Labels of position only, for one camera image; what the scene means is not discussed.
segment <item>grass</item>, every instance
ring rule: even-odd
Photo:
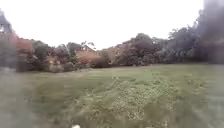
[[[213,128],[223,126],[223,75],[219,65],[155,65],[20,76],[54,127]]]

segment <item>shrub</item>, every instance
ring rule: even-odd
[[[73,71],[75,69],[75,66],[72,64],[72,62],[68,62],[64,64],[64,72]]]
[[[104,57],[98,57],[91,61],[90,66],[92,68],[108,68],[110,67],[108,60]]]

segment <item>white sky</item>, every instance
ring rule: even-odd
[[[166,38],[192,25],[203,0],[0,0],[16,33],[51,46],[68,42],[114,46],[145,33]]]

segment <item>overcast sky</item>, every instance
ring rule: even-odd
[[[16,33],[51,46],[68,42],[113,46],[145,33],[166,38],[192,25],[202,0],[0,0]]]

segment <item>bush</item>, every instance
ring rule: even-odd
[[[90,66],[92,68],[108,68],[110,67],[108,60],[104,57],[98,57],[91,61]]]
[[[72,62],[68,62],[64,64],[64,72],[73,71],[75,69],[75,66],[72,64]]]
[[[64,68],[61,65],[50,65],[49,71],[53,73],[63,72]]]

